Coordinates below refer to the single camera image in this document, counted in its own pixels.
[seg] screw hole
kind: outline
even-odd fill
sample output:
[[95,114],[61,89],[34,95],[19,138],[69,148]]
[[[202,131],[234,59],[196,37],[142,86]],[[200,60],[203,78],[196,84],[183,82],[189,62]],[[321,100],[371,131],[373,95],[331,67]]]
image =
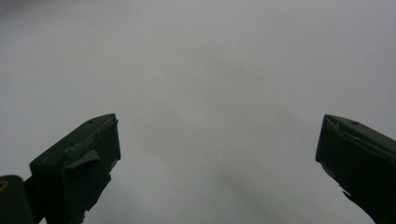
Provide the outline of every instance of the screw hole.
[[8,181],[6,180],[0,180],[0,191],[6,189],[8,186]]

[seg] white surface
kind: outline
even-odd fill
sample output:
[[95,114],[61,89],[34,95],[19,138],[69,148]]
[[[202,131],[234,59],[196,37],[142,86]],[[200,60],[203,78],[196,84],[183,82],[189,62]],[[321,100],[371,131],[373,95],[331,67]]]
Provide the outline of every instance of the white surface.
[[85,223],[372,223],[315,162],[322,116],[396,137],[395,1],[0,2],[0,175],[114,112]]

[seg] gray surface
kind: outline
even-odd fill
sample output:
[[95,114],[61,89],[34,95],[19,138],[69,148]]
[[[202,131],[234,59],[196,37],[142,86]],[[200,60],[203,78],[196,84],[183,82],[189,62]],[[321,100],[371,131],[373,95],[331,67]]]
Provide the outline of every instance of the gray surface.
[[0,175],[115,112],[85,223],[372,223],[315,163],[325,113],[396,137],[394,1],[0,2]]

